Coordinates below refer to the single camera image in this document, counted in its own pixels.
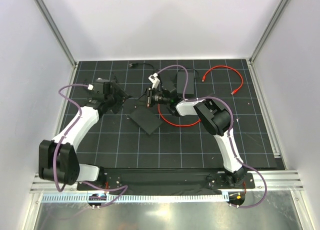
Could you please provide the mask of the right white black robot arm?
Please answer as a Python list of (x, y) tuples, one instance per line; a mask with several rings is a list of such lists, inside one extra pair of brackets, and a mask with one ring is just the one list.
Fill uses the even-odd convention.
[(137, 101), (146, 107), (166, 105), (171, 114), (178, 117), (197, 116), (205, 130), (217, 142), (223, 159), (226, 184), (231, 188), (237, 188), (242, 184), (247, 170), (243, 166), (234, 140), (233, 113), (226, 102), (212, 95), (185, 98), (184, 95), (171, 94), (152, 87), (147, 87)]

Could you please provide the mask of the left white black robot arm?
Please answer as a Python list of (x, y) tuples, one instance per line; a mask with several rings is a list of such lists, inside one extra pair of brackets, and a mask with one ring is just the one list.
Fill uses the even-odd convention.
[(103, 167), (80, 163), (77, 149), (105, 113), (111, 111), (116, 114), (130, 98), (117, 80), (98, 78), (81, 87), (89, 92), (83, 105), (67, 97), (62, 90), (58, 91), (77, 107), (77, 113), (58, 135), (51, 140), (43, 140), (38, 148), (38, 175), (43, 180), (53, 181), (59, 192), (63, 191), (64, 186), (76, 182), (88, 182), (95, 190), (104, 188), (107, 180)]

